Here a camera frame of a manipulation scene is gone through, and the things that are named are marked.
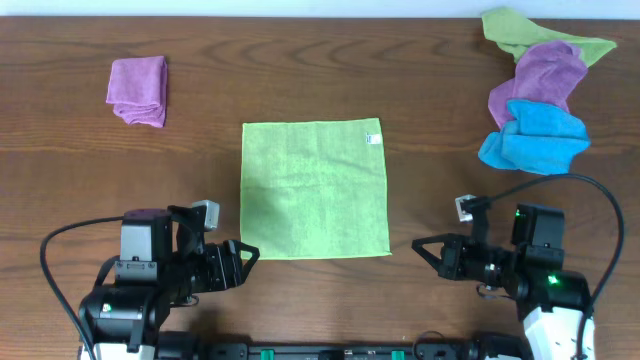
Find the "green microfiber cloth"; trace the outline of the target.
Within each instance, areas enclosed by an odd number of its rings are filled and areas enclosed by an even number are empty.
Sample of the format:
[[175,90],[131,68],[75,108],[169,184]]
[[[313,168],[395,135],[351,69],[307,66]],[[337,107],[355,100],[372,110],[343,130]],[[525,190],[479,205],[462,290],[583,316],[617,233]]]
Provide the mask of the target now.
[[240,234],[264,260],[390,255],[387,195],[376,118],[243,126]]

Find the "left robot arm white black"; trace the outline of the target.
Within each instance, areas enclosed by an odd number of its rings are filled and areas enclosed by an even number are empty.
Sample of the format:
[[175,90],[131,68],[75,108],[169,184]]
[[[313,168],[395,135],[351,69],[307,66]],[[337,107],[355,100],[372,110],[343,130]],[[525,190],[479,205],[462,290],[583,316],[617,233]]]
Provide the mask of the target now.
[[174,308],[194,306],[202,293],[245,283],[258,248],[239,240],[208,244],[218,204],[127,212],[120,254],[101,268],[81,302],[79,321],[88,344],[81,359],[205,359],[209,349],[187,332],[164,332]]

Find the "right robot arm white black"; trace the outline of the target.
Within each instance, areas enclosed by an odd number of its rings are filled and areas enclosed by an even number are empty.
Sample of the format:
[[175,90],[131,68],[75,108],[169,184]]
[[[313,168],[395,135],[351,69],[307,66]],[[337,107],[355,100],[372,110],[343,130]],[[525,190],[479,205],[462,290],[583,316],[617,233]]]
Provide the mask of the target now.
[[565,217],[561,210],[540,205],[516,207],[511,243],[504,248],[487,242],[487,205],[462,198],[457,209],[472,222],[469,235],[447,233],[416,239],[412,249],[439,277],[476,281],[477,292],[492,298],[497,289],[516,304],[518,320],[534,359],[585,359],[594,354],[594,323],[587,313],[591,301],[584,275],[565,271],[562,246]]

